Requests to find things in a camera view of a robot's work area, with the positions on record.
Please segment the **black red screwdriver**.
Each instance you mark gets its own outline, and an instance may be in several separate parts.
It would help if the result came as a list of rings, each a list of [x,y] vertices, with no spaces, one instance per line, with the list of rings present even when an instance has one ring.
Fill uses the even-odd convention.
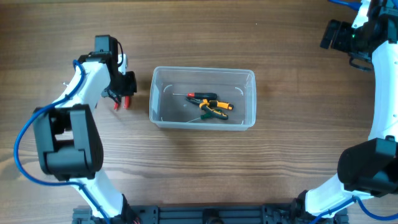
[[[187,98],[195,98],[199,100],[216,100],[218,95],[216,93],[202,93],[202,92],[192,92],[192,93],[173,93],[173,95],[182,95]]]

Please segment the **orange black pliers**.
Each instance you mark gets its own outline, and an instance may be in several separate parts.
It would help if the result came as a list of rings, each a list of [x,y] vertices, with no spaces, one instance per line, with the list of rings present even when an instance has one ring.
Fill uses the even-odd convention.
[[[186,97],[186,100],[194,105],[197,105],[205,113],[214,114],[215,115],[214,118],[217,118],[220,120],[228,120],[228,118],[229,118],[229,116],[227,114],[223,113],[223,109],[226,109],[226,110],[234,109],[233,104],[227,103],[224,101],[207,100],[207,99],[199,100],[199,99],[187,98],[187,97]]]

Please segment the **green handled screwdriver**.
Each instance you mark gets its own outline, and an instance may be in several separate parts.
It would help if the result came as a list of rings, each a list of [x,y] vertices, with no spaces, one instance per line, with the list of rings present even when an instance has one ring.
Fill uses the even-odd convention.
[[[212,113],[205,113],[205,114],[201,115],[200,117],[192,119],[192,120],[190,120],[188,122],[191,123],[191,122],[199,120],[199,119],[200,120],[204,120],[204,119],[210,119],[210,118],[214,118],[214,117],[215,117],[215,115],[212,114]]]

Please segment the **red handled pruning shears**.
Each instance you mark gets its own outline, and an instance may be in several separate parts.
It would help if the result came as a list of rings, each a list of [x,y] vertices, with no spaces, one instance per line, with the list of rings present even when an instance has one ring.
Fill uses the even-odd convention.
[[[131,96],[123,96],[119,102],[114,104],[114,110],[119,110],[121,108],[128,110],[131,105]]]

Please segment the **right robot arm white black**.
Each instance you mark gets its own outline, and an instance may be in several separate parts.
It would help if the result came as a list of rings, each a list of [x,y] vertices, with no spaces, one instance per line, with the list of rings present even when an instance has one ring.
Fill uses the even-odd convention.
[[[336,174],[319,187],[303,191],[290,204],[293,222],[330,222],[350,205],[369,217],[364,201],[397,194],[397,1],[339,1],[357,12],[353,22],[332,19],[320,42],[349,56],[349,64],[374,74],[373,120],[365,142],[341,154]]]

